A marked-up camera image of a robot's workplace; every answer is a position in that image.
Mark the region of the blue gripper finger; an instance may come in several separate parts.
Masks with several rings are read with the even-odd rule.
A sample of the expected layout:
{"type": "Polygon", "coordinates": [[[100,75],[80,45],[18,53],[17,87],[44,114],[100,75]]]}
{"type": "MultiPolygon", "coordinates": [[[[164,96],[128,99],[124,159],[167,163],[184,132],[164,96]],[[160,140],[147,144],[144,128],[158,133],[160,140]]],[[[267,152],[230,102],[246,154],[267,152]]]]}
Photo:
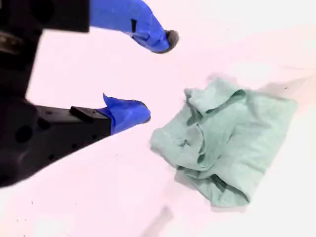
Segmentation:
{"type": "Polygon", "coordinates": [[[142,0],[44,0],[42,21],[46,28],[86,33],[90,27],[122,32],[156,53],[171,51],[179,40],[166,30],[142,0]]]}
{"type": "Polygon", "coordinates": [[[59,159],[99,140],[147,123],[148,107],[138,100],[103,95],[105,107],[70,109],[36,106],[34,124],[20,127],[15,138],[27,148],[17,164],[14,181],[33,176],[59,159]]]}

